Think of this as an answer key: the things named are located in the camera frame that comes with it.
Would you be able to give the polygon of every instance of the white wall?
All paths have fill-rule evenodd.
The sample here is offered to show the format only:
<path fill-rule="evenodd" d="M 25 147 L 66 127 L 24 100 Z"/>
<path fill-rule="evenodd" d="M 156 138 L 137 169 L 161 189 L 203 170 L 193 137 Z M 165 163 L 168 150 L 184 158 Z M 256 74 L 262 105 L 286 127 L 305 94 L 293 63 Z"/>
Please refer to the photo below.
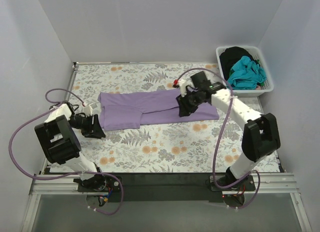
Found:
<path fill-rule="evenodd" d="M 320 0 L 283 0 L 259 46 L 275 83 L 262 106 L 277 117 L 281 163 L 320 231 Z"/>
<path fill-rule="evenodd" d="M 0 231 L 17 232 L 32 181 L 14 167 L 8 142 L 19 125 L 48 109 L 48 89 L 67 87 L 72 62 L 38 0 L 0 0 L 0 21 Z M 35 124 L 13 141 L 17 161 L 31 174 L 44 160 Z"/>
<path fill-rule="evenodd" d="M 282 0 L 39 1 L 74 62 L 203 62 L 257 46 Z"/>

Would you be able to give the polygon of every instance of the plastic basket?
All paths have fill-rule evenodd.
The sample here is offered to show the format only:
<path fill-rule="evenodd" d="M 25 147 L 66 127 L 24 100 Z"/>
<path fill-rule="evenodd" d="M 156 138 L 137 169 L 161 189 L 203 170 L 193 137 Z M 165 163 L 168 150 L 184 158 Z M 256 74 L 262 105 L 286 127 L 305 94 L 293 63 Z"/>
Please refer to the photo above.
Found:
<path fill-rule="evenodd" d="M 221 62 L 220 62 L 220 55 L 225 52 L 225 50 L 227 48 L 233 47 L 233 46 L 221 46 L 216 48 L 215 52 L 216 52 L 216 57 L 218 60 L 218 64 L 219 64 L 219 70 L 220 70 L 220 74 L 221 76 L 224 78 L 224 73 L 222 71 L 222 67 L 221 67 Z M 249 52 L 250 55 L 252 55 L 252 57 L 259 62 L 260 66 L 262 68 L 264 68 L 265 74 L 266 74 L 266 80 L 264 82 L 264 86 L 261 87 L 261 90 L 234 90 L 234 94 L 239 96 L 239 97 L 257 97 L 262 95 L 265 92 L 270 92 L 274 89 L 274 83 L 272 81 L 271 75 L 270 75 L 270 71 L 267 67 L 266 61 L 263 57 L 263 55 L 261 54 L 260 50 L 257 47 L 254 46 L 238 46 L 241 48 L 244 48 L 246 51 Z"/>

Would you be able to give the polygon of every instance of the clothes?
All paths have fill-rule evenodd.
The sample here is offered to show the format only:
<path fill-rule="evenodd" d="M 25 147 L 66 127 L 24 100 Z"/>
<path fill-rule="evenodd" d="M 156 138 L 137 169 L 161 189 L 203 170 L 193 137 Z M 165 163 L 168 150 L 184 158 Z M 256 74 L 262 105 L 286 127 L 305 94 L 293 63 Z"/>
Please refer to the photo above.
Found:
<path fill-rule="evenodd" d="M 226 80 L 230 77 L 232 66 L 234 66 L 235 63 L 237 63 L 243 56 L 248 56 L 252 61 L 254 60 L 248 51 L 237 46 L 227 48 L 222 54 L 220 54 L 219 58 L 222 67 L 221 69 Z"/>
<path fill-rule="evenodd" d="M 234 90 L 255 90 L 267 78 L 265 70 L 248 56 L 243 56 L 231 70 L 234 72 L 228 82 Z"/>
<path fill-rule="evenodd" d="M 176 97 L 179 89 L 110 94 L 101 92 L 100 125 L 105 131 L 138 129 L 140 125 L 170 124 L 217 120 L 217 109 L 208 103 L 199 105 L 190 116 L 179 117 Z"/>

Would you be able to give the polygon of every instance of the purple cloth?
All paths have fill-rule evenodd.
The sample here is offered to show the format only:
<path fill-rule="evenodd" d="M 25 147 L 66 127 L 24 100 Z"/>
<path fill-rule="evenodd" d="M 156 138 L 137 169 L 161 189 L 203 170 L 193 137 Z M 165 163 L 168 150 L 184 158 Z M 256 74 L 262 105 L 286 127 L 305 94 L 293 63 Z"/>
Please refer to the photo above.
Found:
<path fill-rule="evenodd" d="M 100 125 L 105 131 L 139 129 L 140 125 L 170 124 L 190 121 L 217 120 L 216 107 L 199 105 L 190 116 L 179 117 L 176 97 L 179 89 L 153 92 L 110 94 L 101 92 Z"/>

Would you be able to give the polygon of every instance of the floral tablecloth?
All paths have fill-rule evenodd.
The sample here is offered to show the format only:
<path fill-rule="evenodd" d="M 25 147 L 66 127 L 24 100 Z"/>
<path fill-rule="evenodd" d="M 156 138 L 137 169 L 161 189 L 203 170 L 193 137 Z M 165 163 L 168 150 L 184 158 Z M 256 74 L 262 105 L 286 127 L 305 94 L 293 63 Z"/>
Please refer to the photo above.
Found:
<path fill-rule="evenodd" d="M 110 64 L 80 65 L 72 91 L 87 103 L 97 103 L 95 114 L 100 114 L 98 102 L 100 92 L 133 93 L 171 90 L 173 81 L 190 68 L 205 67 L 219 73 L 216 64 Z M 194 73 L 185 75 L 189 78 Z M 211 81 L 218 77 L 207 73 Z M 261 111 L 256 97 L 241 98 L 253 108 Z M 74 96 L 72 104 L 79 104 Z M 105 132 L 106 138 L 84 138 L 75 130 L 83 154 L 95 162 L 103 172 L 136 173 L 196 173 L 211 172 L 213 152 L 225 114 L 218 109 L 219 120 L 206 120 L 175 124 L 142 125 L 140 129 L 125 129 Z M 225 172 L 241 154 L 242 130 L 231 119 L 228 120 L 220 143 L 216 160 L 216 171 Z M 261 161 L 260 172 L 278 172 L 274 154 Z M 69 172 L 70 169 L 57 164 L 51 165 L 50 172 Z"/>

